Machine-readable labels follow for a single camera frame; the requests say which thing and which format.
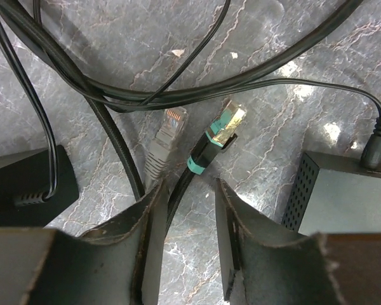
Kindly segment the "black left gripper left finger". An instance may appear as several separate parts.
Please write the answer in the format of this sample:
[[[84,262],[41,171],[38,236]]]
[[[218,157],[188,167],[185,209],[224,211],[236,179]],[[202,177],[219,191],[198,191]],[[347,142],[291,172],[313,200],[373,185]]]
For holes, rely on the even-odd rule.
[[[169,190],[74,237],[57,229],[0,229],[0,304],[157,304]]]

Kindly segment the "black network switch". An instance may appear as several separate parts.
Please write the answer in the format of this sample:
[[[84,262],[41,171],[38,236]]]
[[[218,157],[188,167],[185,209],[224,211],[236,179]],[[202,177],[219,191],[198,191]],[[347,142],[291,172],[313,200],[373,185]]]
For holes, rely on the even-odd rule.
[[[370,170],[356,158],[304,152],[281,223],[303,235],[381,233],[381,165]]]

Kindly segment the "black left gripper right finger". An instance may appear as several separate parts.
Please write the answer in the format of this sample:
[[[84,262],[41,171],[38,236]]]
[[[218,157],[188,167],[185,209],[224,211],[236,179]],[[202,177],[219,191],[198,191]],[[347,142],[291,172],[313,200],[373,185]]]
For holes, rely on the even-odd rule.
[[[215,214],[231,304],[381,304],[381,233],[309,236],[286,229],[222,179]]]

